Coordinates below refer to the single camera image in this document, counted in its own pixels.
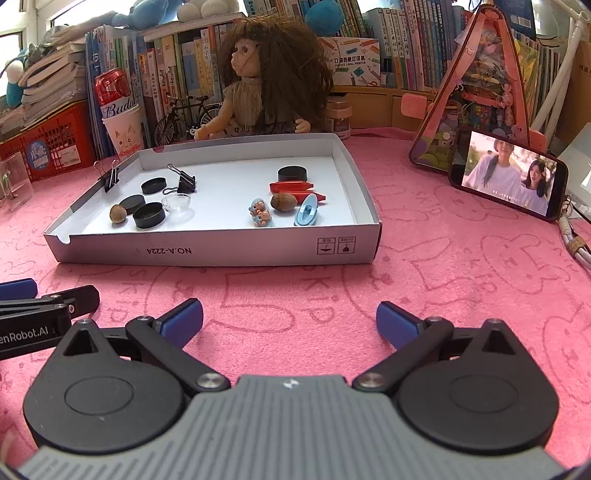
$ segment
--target glass jar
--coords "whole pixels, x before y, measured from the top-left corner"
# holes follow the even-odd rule
[[[329,96],[326,100],[326,130],[337,134],[341,140],[351,136],[350,118],[353,108],[349,99],[344,96]]]
[[[8,208],[16,210],[33,196],[33,187],[22,154],[0,160],[0,190]]]

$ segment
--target doll arm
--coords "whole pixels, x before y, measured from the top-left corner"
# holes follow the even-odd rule
[[[297,134],[307,134],[310,132],[310,122],[308,120],[304,120],[303,118],[298,118],[295,120],[295,133]]]
[[[232,97],[227,96],[224,98],[219,113],[210,122],[197,129],[194,136],[195,140],[206,140],[211,134],[222,131],[230,123],[233,115]]]

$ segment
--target doll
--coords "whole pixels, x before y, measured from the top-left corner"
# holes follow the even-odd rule
[[[222,107],[195,140],[221,132],[230,120],[239,135],[323,129],[332,75],[318,38],[303,22],[270,16],[235,24],[222,47],[220,73],[228,85]]]

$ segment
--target toy figurine capsule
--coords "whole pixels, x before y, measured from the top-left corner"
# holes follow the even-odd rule
[[[255,226],[270,226],[271,211],[263,199],[253,200],[248,211],[251,213],[252,221],[255,222]]]

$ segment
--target budweiser can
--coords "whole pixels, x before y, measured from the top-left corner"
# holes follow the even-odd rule
[[[123,69],[99,75],[95,80],[95,92],[103,118],[110,118],[135,106]]]

